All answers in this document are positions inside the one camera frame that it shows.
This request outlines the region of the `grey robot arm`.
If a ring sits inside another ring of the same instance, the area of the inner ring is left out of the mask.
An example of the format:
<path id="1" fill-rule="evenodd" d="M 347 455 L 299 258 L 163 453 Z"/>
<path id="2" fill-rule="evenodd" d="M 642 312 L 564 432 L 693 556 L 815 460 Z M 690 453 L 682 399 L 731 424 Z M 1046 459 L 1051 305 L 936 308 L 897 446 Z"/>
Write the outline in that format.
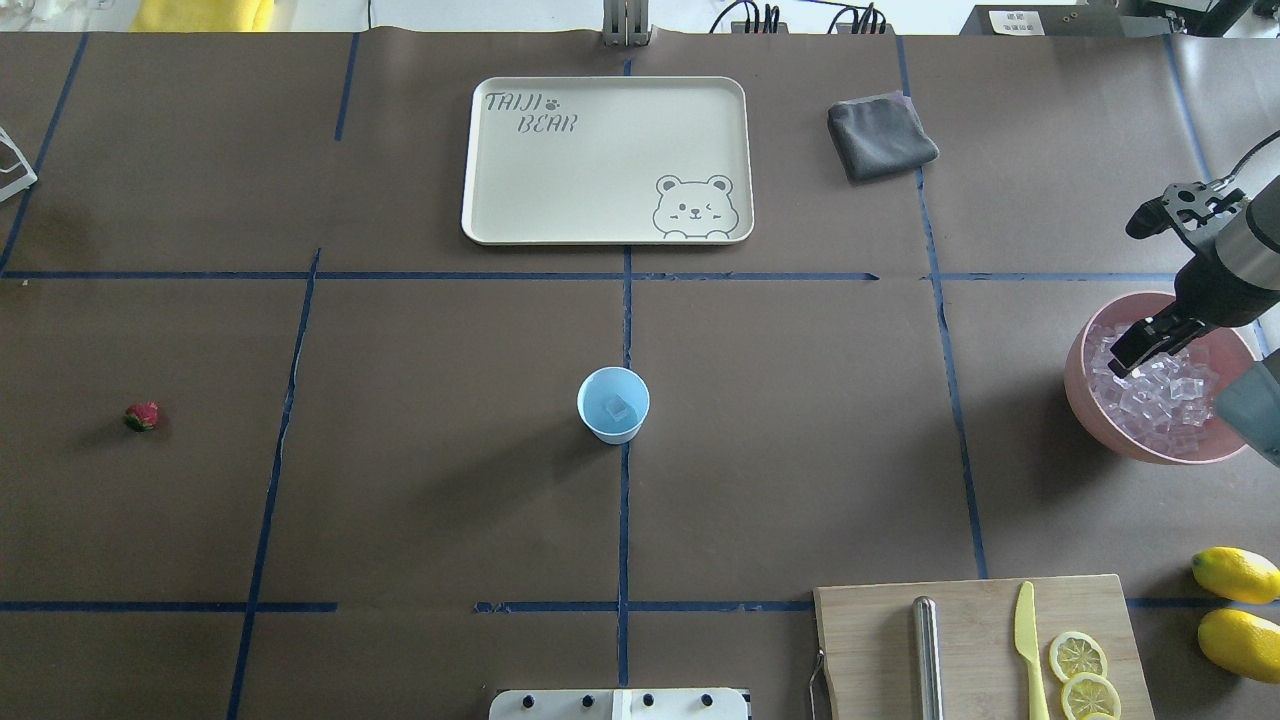
<path id="1" fill-rule="evenodd" d="M 1126 223 L 1125 232 L 1135 240 L 1172 228 L 1193 258 L 1175 275 L 1174 300 L 1137 320 L 1111 348 L 1115 375 L 1129 375 L 1158 354 L 1176 354 L 1217 328 L 1249 325 L 1277 305 L 1279 179 L 1251 199 L 1240 190 L 1224 193 L 1234 174 L 1208 184 L 1170 184 Z M 1222 387 L 1216 401 L 1216 419 L 1277 468 L 1277 348 Z M 1171 465 L 1217 461 L 1148 450 L 1105 414 L 1079 419 L 1103 447 L 1123 456 Z"/>

